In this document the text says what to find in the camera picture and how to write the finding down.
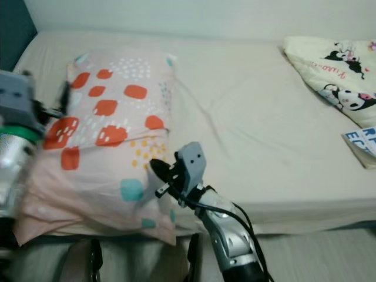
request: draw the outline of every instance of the white bed sheet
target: white bed sheet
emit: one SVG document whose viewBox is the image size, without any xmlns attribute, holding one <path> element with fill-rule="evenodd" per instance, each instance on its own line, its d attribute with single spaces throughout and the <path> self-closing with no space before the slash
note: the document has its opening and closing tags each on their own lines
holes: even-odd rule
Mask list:
<svg viewBox="0 0 376 282">
<path fill-rule="evenodd" d="M 42 32 L 15 71 L 30 70 L 36 97 L 54 104 L 66 63 L 87 51 L 128 46 L 178 58 L 175 150 L 204 149 L 205 184 L 240 204 L 257 233 L 306 233 L 376 219 L 376 170 L 365 170 L 340 134 L 357 126 L 303 83 L 278 42 L 207 41 L 131 33 Z M 177 234 L 203 230 L 176 207 Z M 118 234 L 92 222 L 54 234 Z"/>
</svg>

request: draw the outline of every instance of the gray floor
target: gray floor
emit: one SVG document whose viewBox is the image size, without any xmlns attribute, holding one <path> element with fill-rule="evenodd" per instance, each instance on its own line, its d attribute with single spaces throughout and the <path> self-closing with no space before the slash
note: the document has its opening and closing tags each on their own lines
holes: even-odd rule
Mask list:
<svg viewBox="0 0 376 282">
<path fill-rule="evenodd" d="M 276 282 L 376 281 L 376 230 L 336 230 L 260 239 Z M 103 242 L 103 282 L 182 281 L 188 239 L 177 247 L 157 241 Z M 17 255 L 17 282 L 53 282 L 68 244 L 30 246 Z M 211 245 L 204 244 L 210 254 Z M 220 281 L 216 262 L 206 259 L 200 281 Z"/>
</svg>

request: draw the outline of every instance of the cartoon character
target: cartoon character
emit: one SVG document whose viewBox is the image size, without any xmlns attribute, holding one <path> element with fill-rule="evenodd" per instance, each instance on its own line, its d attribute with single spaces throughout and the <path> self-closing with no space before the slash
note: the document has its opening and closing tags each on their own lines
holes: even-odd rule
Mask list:
<svg viewBox="0 0 376 282">
<path fill-rule="evenodd" d="M 363 110 L 376 105 L 376 97 L 369 94 L 357 93 L 350 90 L 341 90 L 337 85 L 327 84 L 319 91 L 329 102 L 339 109 Z"/>
<path fill-rule="evenodd" d="M 371 43 L 368 46 L 368 50 L 375 51 L 376 50 L 376 42 L 371 41 Z"/>
<path fill-rule="evenodd" d="M 342 51 L 332 51 L 330 52 L 329 56 L 326 56 L 324 59 L 332 60 L 332 61 L 343 61 L 348 65 L 348 68 L 351 69 L 355 73 L 361 73 L 362 79 L 364 79 L 364 73 L 362 71 L 362 67 L 359 62 L 359 58 L 356 58 L 354 52 L 351 49 L 347 49 Z"/>
</svg>

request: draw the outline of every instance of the white wall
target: white wall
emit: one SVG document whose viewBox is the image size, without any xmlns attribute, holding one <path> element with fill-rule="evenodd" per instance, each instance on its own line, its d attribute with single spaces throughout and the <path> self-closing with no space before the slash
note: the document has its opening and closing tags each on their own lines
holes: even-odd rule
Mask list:
<svg viewBox="0 0 376 282">
<path fill-rule="evenodd" d="M 210 38 L 376 38 L 376 0 L 25 0 L 39 31 L 89 29 Z"/>
</svg>

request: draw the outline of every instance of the wrinkled sheet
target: wrinkled sheet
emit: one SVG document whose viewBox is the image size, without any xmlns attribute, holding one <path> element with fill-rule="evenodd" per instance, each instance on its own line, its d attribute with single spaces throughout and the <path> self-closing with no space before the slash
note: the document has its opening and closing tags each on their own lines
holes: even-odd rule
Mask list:
<svg viewBox="0 0 376 282">
<path fill-rule="evenodd" d="M 376 171 L 362 168 L 340 134 L 357 125 L 310 90 L 279 42 L 207 41 L 132 33 L 42 32 L 15 71 L 36 78 L 36 97 L 55 104 L 66 64 L 118 46 L 177 56 L 173 150 L 195 140 L 205 184 L 246 210 L 256 233 L 306 233 L 376 219 Z M 203 230 L 176 206 L 177 234 Z M 118 235 L 83 221 L 53 234 Z"/>
</svg>

